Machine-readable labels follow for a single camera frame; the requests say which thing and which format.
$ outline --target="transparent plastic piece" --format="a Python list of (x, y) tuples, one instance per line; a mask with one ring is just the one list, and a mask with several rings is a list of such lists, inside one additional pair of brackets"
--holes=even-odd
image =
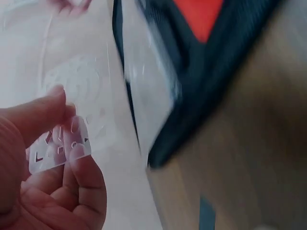
[(144, 164), (161, 128), (181, 98), (181, 85), (154, 23), (147, 23), (137, 0), (122, 1), (125, 78)]
[(75, 116), (55, 126), (36, 140), (29, 155), (29, 171), (34, 174), (92, 153), (84, 120)]
[[(0, 107), (28, 102), (62, 84), (67, 102), (76, 106), (82, 137), (75, 140), (76, 147), (84, 149), (80, 157), (104, 154), (117, 143), (111, 85), (111, 72), (117, 70), (109, 60), (108, 41), (113, 41), (113, 34), (107, 3), (93, 1), (89, 13), (67, 17), (43, 2), (0, 2), (0, 65), (1, 75), (6, 76), (1, 82), (6, 87), (0, 90)], [(77, 158), (61, 148), (65, 138), (55, 149), (58, 139), (50, 139), (57, 133), (54, 130), (30, 147), (31, 173)]]

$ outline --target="clear plastic sheet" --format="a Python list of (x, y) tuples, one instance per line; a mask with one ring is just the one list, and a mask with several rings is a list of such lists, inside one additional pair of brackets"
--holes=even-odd
[[(91, 143), (84, 156), (91, 152), (103, 154), (117, 141), (110, 80), (113, 65), (109, 64), (107, 44), (112, 30), (104, 4), (107, 2), (76, 18), (67, 17), (65, 12), (58, 15), (38, 0), (0, 3), (0, 71), (5, 76), (0, 107), (25, 103), (63, 84), (68, 102), (76, 105), (77, 115), (85, 123), (80, 143)], [(69, 160), (66, 153), (60, 161), (55, 159), (64, 151), (61, 146), (57, 154), (48, 155), (46, 149), (58, 140), (46, 141), (50, 134), (55, 135), (51, 130), (30, 147), (31, 173)]]
[(135, 0), (122, 1), (125, 77), (130, 83), (141, 154), (148, 153), (181, 86), (154, 23), (147, 23)]

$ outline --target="black fabric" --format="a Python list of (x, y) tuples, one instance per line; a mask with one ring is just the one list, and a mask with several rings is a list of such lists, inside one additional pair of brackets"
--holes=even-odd
[[(225, 0), (209, 40), (204, 44), (197, 41), (172, 0), (146, 0), (144, 15), (148, 21), (156, 22), (166, 48), (172, 44), (167, 50), (182, 85), (182, 98), (175, 102), (149, 153), (151, 167), (161, 167), (211, 114), (280, 1)], [(113, 30), (116, 29), (122, 30), (113, 24)], [(122, 37), (116, 40), (121, 49)]]

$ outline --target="brown wooden floor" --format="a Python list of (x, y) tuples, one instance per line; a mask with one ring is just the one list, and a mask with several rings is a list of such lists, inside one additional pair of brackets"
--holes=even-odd
[(165, 230), (307, 229), (307, 1), (278, 9), (228, 95), (165, 168), (148, 171)]

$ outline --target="hand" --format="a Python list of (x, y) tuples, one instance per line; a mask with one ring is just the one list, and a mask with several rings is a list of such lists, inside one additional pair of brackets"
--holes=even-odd
[(106, 187), (91, 156), (33, 175), (28, 171), (26, 148), (74, 115), (62, 86), (0, 109), (0, 229), (101, 230)]
[(65, 9), (68, 13), (78, 15), (87, 11), (92, 0), (82, 0), (78, 6), (74, 5), (70, 0), (47, 0), (47, 2), (56, 7), (59, 12)]

